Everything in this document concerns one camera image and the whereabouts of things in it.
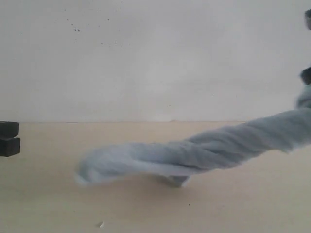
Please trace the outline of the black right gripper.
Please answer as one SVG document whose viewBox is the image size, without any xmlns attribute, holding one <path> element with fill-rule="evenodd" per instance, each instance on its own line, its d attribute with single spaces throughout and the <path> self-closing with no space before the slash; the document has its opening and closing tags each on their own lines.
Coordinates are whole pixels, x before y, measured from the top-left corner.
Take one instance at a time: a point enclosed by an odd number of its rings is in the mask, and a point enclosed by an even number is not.
<svg viewBox="0 0 311 233">
<path fill-rule="evenodd" d="M 304 85 L 311 85 L 311 68 L 307 68 L 301 71 L 300 78 Z"/>
</svg>

